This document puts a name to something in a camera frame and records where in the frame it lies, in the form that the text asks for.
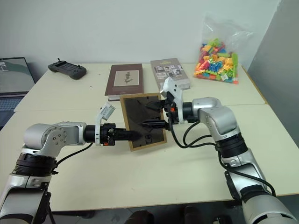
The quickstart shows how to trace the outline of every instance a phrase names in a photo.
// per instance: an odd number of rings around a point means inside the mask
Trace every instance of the black remote controller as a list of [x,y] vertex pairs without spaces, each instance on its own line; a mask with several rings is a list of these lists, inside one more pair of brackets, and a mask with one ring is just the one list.
[[86,74],[86,68],[66,61],[61,61],[60,59],[58,59],[58,62],[50,64],[48,68],[53,72],[59,71],[63,74],[69,75],[72,79],[76,80]]

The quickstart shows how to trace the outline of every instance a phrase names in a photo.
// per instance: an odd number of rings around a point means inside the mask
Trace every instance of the floor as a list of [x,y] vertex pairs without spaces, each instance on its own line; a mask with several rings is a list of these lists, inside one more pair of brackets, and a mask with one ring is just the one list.
[[[290,212],[299,220],[299,195],[280,196]],[[156,224],[182,224],[182,211],[187,204],[161,205],[128,209],[108,209],[96,211],[93,218],[54,215],[56,224],[123,224],[137,210],[148,210],[155,216]],[[204,224],[212,224],[218,215],[229,215],[233,224],[245,224],[241,206],[231,206],[227,202],[207,202],[188,204],[197,207],[204,217]],[[50,224],[47,217],[45,224]]]

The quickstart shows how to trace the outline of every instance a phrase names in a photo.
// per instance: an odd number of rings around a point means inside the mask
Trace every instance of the black cable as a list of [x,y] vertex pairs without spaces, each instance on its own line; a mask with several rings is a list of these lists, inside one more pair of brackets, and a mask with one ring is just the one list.
[[[189,133],[189,131],[191,131],[192,128],[194,128],[194,127],[195,127],[196,125],[198,125],[199,123],[200,123],[200,121],[196,121],[194,124],[190,125],[190,127],[188,127],[187,130],[185,131],[184,136],[183,136],[183,143],[184,143],[185,146],[188,145],[188,144],[186,143],[186,137],[187,137],[187,134]],[[210,135],[210,134],[203,135],[203,136],[197,138],[196,141],[199,141],[199,140],[202,140],[202,139],[204,139],[204,138],[208,138],[208,137],[211,137],[211,135]],[[200,147],[200,146],[201,146],[201,144],[199,144],[199,145],[195,145],[195,146],[190,146],[190,148],[197,148],[197,147]]]
[[235,170],[233,170],[232,168],[226,166],[226,165],[222,162],[222,160],[221,160],[221,153],[220,153],[219,151],[218,151],[218,160],[219,160],[220,165],[221,165],[223,168],[225,168],[228,172],[231,172],[231,173],[233,173],[233,174],[237,174],[237,175],[240,175],[240,176],[244,176],[244,177],[247,177],[247,178],[249,178],[249,179],[252,179],[252,180],[255,180],[255,181],[259,181],[259,182],[261,182],[261,183],[267,185],[267,186],[271,189],[272,195],[273,195],[274,197],[276,197],[275,189],[274,189],[274,187],[273,187],[269,182],[267,182],[267,181],[265,181],[265,180],[263,180],[263,179],[261,179],[261,178],[255,177],[255,176],[251,176],[251,175],[248,175],[248,174],[244,174],[244,173],[235,171]]
[[[171,114],[171,112],[169,112],[169,115],[168,115],[168,116],[169,116],[168,122],[169,122],[169,128],[170,128],[171,134],[172,134],[172,136],[173,136],[174,141],[176,142],[176,144],[177,144],[179,147],[181,147],[181,148],[189,148],[189,147],[191,147],[192,145],[194,145],[197,141],[199,141],[199,140],[201,140],[201,139],[204,138],[204,137],[202,136],[202,137],[199,137],[198,139],[194,140],[194,141],[191,142],[190,144],[185,144],[184,146],[181,145],[181,144],[179,143],[177,137],[176,137],[176,134],[174,133],[174,129],[173,129],[173,125],[172,125],[172,114]],[[216,146],[215,143],[212,143],[212,142],[206,142],[206,143],[198,144],[198,145],[196,145],[196,147],[207,146],[207,145]]]
[[59,161],[57,162],[57,166],[58,166],[60,163],[62,163],[63,161],[65,161],[66,159],[70,158],[71,156],[76,155],[76,154],[78,154],[78,153],[81,153],[81,152],[87,150],[87,149],[90,148],[92,145],[93,145],[93,143],[90,143],[87,147],[85,147],[85,148],[83,148],[83,149],[81,149],[81,150],[79,150],[79,151],[77,151],[77,152],[74,152],[74,153],[72,153],[72,154],[70,154],[70,155],[68,155],[68,156],[66,156],[66,157],[64,157],[64,158],[62,158],[61,160],[59,160]]
[[52,224],[56,224],[50,206],[49,206],[49,210],[48,210],[48,212],[49,212],[49,218],[50,218],[50,220],[51,220],[51,223],[52,223]]

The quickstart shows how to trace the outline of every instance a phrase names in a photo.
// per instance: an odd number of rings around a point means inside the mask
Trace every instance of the laptop keyboard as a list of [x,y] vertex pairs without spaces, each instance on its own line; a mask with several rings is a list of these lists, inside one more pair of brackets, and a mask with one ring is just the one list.
[[0,111],[13,111],[21,100],[21,98],[0,99]]

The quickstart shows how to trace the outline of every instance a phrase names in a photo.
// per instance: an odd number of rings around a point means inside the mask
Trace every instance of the gray book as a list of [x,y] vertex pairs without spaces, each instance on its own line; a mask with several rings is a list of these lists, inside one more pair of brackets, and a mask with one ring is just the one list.
[[165,79],[173,78],[182,89],[190,89],[190,80],[177,58],[150,61],[159,90],[163,89]]

